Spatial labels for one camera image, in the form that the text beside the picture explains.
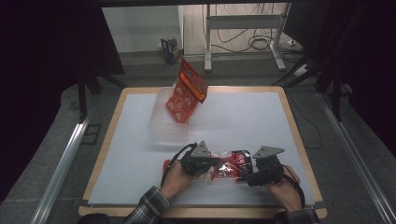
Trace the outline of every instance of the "person's hand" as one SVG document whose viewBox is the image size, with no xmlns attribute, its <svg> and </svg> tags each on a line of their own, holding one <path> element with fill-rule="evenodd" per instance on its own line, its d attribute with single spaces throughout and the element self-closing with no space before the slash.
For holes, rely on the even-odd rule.
<svg viewBox="0 0 396 224">
<path fill-rule="evenodd" d="M 196 177 L 197 176 L 186 175 L 183 172 L 180 161 L 175 161 L 170 168 L 160 191 L 167 200 L 170 200 L 175 195 L 186 189 L 190 185 L 191 181 Z"/>
<path fill-rule="evenodd" d="M 293 169 L 288 165 L 286 167 L 288 167 L 288 169 L 283 168 L 284 174 L 290 176 L 291 179 L 294 179 L 293 177 L 295 177 L 297 183 L 300 184 L 300 178 L 296 173 L 294 173 Z M 265 187 L 270 190 L 286 212 L 290 213 L 303 210 L 297 189 L 295 189 L 294 186 L 285 178 L 282 178 L 277 184 L 266 184 Z"/>
</svg>

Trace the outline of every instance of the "plaid sleeve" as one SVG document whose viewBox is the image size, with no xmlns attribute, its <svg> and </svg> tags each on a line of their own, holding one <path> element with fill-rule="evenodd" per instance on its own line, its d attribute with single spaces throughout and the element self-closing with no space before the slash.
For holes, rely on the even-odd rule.
<svg viewBox="0 0 396 224">
<path fill-rule="evenodd" d="M 169 202 L 163 197 L 160 190 L 153 186 L 140 198 L 136 209 L 122 223 L 157 223 L 167 207 L 169 207 Z"/>
<path fill-rule="evenodd" d="M 298 212 L 287 213 L 289 224 L 317 224 L 319 218 L 314 209 L 307 209 Z"/>
</svg>

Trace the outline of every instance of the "table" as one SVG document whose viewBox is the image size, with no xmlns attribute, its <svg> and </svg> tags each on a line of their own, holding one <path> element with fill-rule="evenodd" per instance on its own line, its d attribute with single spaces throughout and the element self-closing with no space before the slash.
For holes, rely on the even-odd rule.
<svg viewBox="0 0 396 224">
<path fill-rule="evenodd" d="M 110 143 L 112 137 L 114 135 L 115 129 L 117 127 L 118 120 L 120 118 L 120 114 L 122 111 L 122 106 L 127 98 L 128 94 L 141 94 L 141 93 L 156 93 L 160 90 L 160 88 L 126 88 L 123 90 L 119 102 L 117 104 L 116 110 L 114 112 L 113 118 L 110 122 L 109 128 L 106 133 L 106 137 L 104 143 L 102 144 L 102 148 L 94 169 L 92 171 L 92 176 L 90 178 L 89 184 L 85 190 L 83 200 L 88 201 L 92 194 L 92 189 L 98 179 L 98 176 L 103 168 L 105 158 L 107 152 L 110 147 Z M 297 146 L 298 153 L 302 164 L 304 166 L 304 170 L 306 172 L 309 186 L 312 190 L 315 208 L 317 209 L 317 213 L 319 218 L 324 218 L 327 216 L 327 209 L 325 207 L 320 207 L 322 204 L 322 197 L 320 191 L 318 189 L 318 184 L 315 179 L 315 176 L 312 172 L 311 165 L 309 163 L 309 159 L 306 156 L 306 152 L 304 149 L 303 142 L 301 140 L 300 134 L 298 132 L 296 123 L 294 121 L 293 115 L 291 114 L 290 106 L 288 100 L 286 98 L 285 92 L 280 87 L 209 87 L 209 94 L 214 92 L 276 92 L 279 95 L 281 100 L 281 104 L 283 105 L 286 118 L 288 120 L 290 130 L 292 133 L 293 140 Z M 134 207 L 111 207 L 111 206 L 101 206 L 101 207 L 90 207 L 88 205 L 82 205 L 79 208 L 79 213 L 84 216 L 91 213 L 106 213 L 112 217 L 126 217 L 129 213 L 133 211 Z M 171 207 L 164 214 L 163 217 L 227 217 L 227 218 L 272 218 L 274 214 L 280 212 L 279 208 L 262 208 L 262 207 L 254 207 L 254 208 L 246 208 L 246 207 L 237 207 L 237 208 L 226 208 L 226 207 L 199 207 L 199 208 L 186 208 L 186 207 Z"/>
</svg>

